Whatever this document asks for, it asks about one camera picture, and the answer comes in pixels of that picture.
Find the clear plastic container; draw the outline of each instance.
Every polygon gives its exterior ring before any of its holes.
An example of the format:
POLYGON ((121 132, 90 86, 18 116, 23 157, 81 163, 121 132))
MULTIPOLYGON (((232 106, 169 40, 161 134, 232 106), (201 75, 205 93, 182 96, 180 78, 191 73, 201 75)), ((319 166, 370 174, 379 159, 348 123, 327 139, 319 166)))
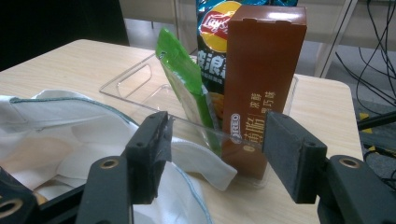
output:
MULTIPOLYGON (((289 96, 283 113, 288 115, 298 79, 294 77, 290 85, 289 96)), ((243 149, 248 152, 256 152, 262 155, 262 146, 246 140, 235 139, 230 135, 218 130, 213 130, 195 124, 187 120, 181 103, 177 99, 167 80, 160 61, 154 54, 147 57, 141 63, 136 64, 119 76, 109 80, 100 92, 137 105, 137 109, 131 110, 128 115, 137 123, 141 123, 148 115, 158 111, 168 111, 174 120, 173 136, 206 147, 222 157, 221 151, 225 142, 229 140, 239 142, 243 149)), ((268 179, 269 164, 250 164, 254 166, 265 166, 265 172, 259 175, 241 175, 238 171, 236 181, 247 183, 254 187, 262 188, 268 179)))

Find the label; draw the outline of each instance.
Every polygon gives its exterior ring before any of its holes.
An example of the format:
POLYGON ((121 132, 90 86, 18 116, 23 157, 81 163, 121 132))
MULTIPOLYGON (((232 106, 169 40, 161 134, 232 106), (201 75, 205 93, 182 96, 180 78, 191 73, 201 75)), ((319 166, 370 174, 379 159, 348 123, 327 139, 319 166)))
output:
POLYGON ((241 135, 241 116, 239 114, 232 114, 230 121, 230 133, 231 136, 237 139, 232 138, 232 141, 236 144, 240 144, 242 141, 241 135))
POLYGON ((218 4, 205 14, 199 32, 208 47, 217 52, 226 52, 228 21, 240 7, 240 3, 228 1, 218 4))

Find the light wood table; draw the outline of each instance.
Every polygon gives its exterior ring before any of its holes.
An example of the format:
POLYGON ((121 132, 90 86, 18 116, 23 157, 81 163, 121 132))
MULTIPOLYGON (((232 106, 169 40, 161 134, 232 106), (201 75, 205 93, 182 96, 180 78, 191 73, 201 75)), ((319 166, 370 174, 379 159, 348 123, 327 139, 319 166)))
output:
MULTIPOLYGON (((153 53, 79 40, 0 72, 0 94, 31 98, 42 90, 77 91, 126 114, 131 104, 103 95, 111 78, 153 53)), ((343 154, 361 159, 361 145, 347 85, 295 75, 290 116, 328 146, 328 157, 343 154)), ((224 192, 204 180, 205 201, 215 223, 318 223, 316 204, 295 204, 271 171, 264 188, 232 183, 224 192)))

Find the black cable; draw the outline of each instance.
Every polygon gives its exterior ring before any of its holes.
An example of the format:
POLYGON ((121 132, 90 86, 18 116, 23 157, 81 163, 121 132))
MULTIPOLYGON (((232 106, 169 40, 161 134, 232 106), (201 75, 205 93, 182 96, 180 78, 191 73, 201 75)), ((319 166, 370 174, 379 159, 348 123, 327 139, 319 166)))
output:
POLYGON ((361 99, 360 99, 360 97, 359 97, 359 85, 365 86, 366 88, 368 88, 370 91, 372 91, 375 95, 377 95, 378 97, 380 97, 381 99, 383 99, 383 100, 384 100, 385 102, 387 102, 388 104, 393 105, 393 106, 396 106, 396 91, 395 91, 395 89, 394 89, 394 87, 393 87, 393 83, 392 83, 392 80, 393 80, 393 79, 396 79, 396 73, 395 73, 395 69, 394 69, 394 67, 393 67, 392 61, 390 60, 389 55, 388 55, 388 33, 389 33, 389 23, 390 23, 390 21, 391 21, 393 15, 394 15, 394 11, 395 11, 395 8, 396 8, 396 3, 395 3, 395 1, 393 0, 393 3, 391 3, 391 2, 392 2, 392 1, 389 0, 386 28, 385 28, 384 31, 382 32, 382 35, 379 36, 378 31, 377 31, 377 27, 376 27, 376 24, 375 24, 375 21, 374 21, 374 19, 373 19, 373 15, 372 15, 372 12, 371 12, 371 9, 370 9, 371 0, 367 0, 367 10, 368 10, 369 17, 370 17, 370 20, 371 20, 371 22, 372 22, 372 25, 373 25, 373 27, 374 27, 374 29, 375 29, 375 36, 376 36, 376 39, 378 40, 378 44, 377 44, 377 46, 376 46, 376 48, 375 48, 373 54, 370 56, 370 58, 369 58, 368 61, 364 60, 364 58, 363 58, 363 56, 362 56, 362 54, 361 54, 361 48, 359 48, 359 53, 360 53, 361 59, 362 59, 362 61, 363 61, 364 64, 365 64, 364 68, 362 69, 362 71, 360 72, 359 75, 356 75, 356 74, 353 73, 349 68, 347 68, 347 66, 344 64, 344 62, 342 61, 342 59, 341 59, 341 57, 338 55, 338 53, 337 53, 337 52, 335 53, 336 56, 337 56, 337 58, 338 58, 338 60, 339 60, 340 63, 344 66, 344 68, 346 69, 346 71, 347 71, 352 77, 354 77, 354 78, 357 80, 357 82, 358 82, 358 83, 357 83, 357 86, 356 86, 355 92, 356 92, 356 98, 357 98, 357 101, 359 102, 359 104, 360 104, 363 108, 365 108, 365 109, 367 109, 368 111, 370 111, 370 112, 372 112, 372 113, 375 113, 375 114, 377 114, 377 115, 380 115, 380 113, 375 112, 374 110, 368 108, 368 107, 365 106, 365 105, 363 104, 363 102, 361 101, 361 99), (373 68, 373 67, 370 65, 370 62, 371 62, 371 60, 373 59, 375 53, 378 51, 378 48, 379 48, 379 47, 381 47, 381 55, 382 55, 382 58, 383 58, 384 63, 386 64, 386 68, 387 68, 387 72, 386 72, 386 73, 385 73, 385 72, 381 72, 381 71, 379 71, 378 69, 375 69, 375 68, 373 68), (390 96, 390 95, 384 93, 384 92, 381 91, 379 88, 377 88, 377 87, 374 86, 373 84, 367 82, 367 81, 363 78, 364 72, 366 72, 367 67, 373 68, 376 72, 378 72, 378 73, 380 73, 380 74, 382 74, 382 75, 385 75, 385 76, 388 78, 389 85, 390 85, 390 87, 391 87, 391 89, 392 89, 393 96, 390 96))
MULTIPOLYGON (((363 85, 363 86, 365 86, 367 89, 369 89, 370 91, 372 91, 374 94, 376 94, 378 97, 380 97, 381 99, 383 99, 384 101, 386 101, 386 102, 389 103, 390 105, 396 106, 396 104, 394 104, 394 103, 391 102, 390 100, 386 99, 386 98, 384 97, 384 95, 387 96, 388 98, 390 98, 391 100, 395 101, 394 98, 392 98, 391 96, 387 95, 385 92, 381 91, 381 90, 380 90, 379 88, 377 88, 375 85, 373 85, 373 84, 367 82, 366 80, 364 80, 364 79, 359 79, 358 75, 356 75, 355 73, 353 73, 353 72, 347 67, 347 65, 344 63, 344 61, 341 59, 340 55, 339 55, 337 52, 335 52, 335 56, 336 56, 337 59, 340 61, 341 65, 344 66, 344 68, 346 69, 346 71, 347 71, 353 78, 355 78, 356 80, 358 80, 357 86, 359 86, 360 84, 363 85)), ((377 114, 377 115, 380 114, 380 113, 377 113, 377 112, 373 111, 372 109, 366 107, 366 106, 361 102, 361 99, 359 98, 359 95, 358 95, 357 92, 356 92, 356 99, 357 99, 357 101, 361 104, 361 106, 362 106, 363 108, 367 109, 368 111, 370 111, 370 112, 372 112, 372 113, 374 113, 374 114, 377 114)))
POLYGON ((372 68, 373 70, 375 70, 377 73, 379 73, 379 74, 381 74, 381 75, 384 75, 384 76, 387 76, 387 74, 386 74, 385 72, 382 72, 382 71, 380 71, 379 69, 374 68, 373 66, 371 66, 369 63, 367 63, 367 62, 365 61, 365 59, 363 58, 363 54, 361 53, 361 47, 358 47, 358 49, 359 49, 359 55, 361 56, 361 60, 362 60, 365 64, 367 64, 370 68, 372 68))
MULTIPOLYGON (((371 3, 371 1, 370 1, 370 0, 367 1, 367 5, 366 5, 366 6, 367 6, 367 11, 368 11, 368 13, 369 13, 370 20, 371 20, 372 25, 373 25, 373 27, 374 27, 374 29, 375 29, 375 36, 376 36, 376 38, 377 38, 377 40, 378 40, 379 46, 381 47, 381 52, 383 52, 382 55, 383 55, 384 62, 385 62, 385 64, 387 65, 387 74, 388 74, 388 78, 389 78, 389 69, 390 69, 390 71, 393 71, 393 72, 394 72, 393 64, 392 64, 392 62, 391 62, 391 60, 389 59, 389 56, 388 56, 388 33, 389 33, 389 24, 390 24, 390 21, 391 21, 391 19, 392 19, 392 17, 393 17, 393 14, 394 14, 394 11, 395 11, 395 7, 396 7, 396 4, 393 3, 393 9, 392 9, 392 11, 391 11, 391 13, 390 13, 391 2, 392 2, 391 0, 388 1, 387 24, 386 24, 386 28, 385 28, 383 34, 381 35, 381 37, 379 37, 379 35, 378 35, 378 31, 377 31, 377 29, 376 29, 375 21, 374 21, 374 18, 373 18, 371 9, 370 9, 370 3, 371 3), (384 45, 382 44, 382 39, 384 38, 384 35, 385 35, 385 47, 384 47, 384 45)), ((392 84, 390 78, 389 78, 389 85, 390 85, 390 87, 391 87, 391 89, 392 89, 392 91, 393 91, 393 94, 396 96, 396 92, 395 92, 395 90, 394 90, 394 87, 393 87, 393 84, 392 84)))

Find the brown box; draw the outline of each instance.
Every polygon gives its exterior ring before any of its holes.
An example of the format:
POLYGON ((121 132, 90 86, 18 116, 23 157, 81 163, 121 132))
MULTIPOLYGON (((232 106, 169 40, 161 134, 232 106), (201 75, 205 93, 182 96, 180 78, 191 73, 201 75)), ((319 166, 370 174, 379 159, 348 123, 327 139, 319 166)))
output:
MULTIPOLYGON (((306 32, 304 7, 241 6, 228 22, 223 131, 262 144, 265 112, 282 112, 306 32)), ((227 141, 222 158, 262 178, 260 148, 227 141)))

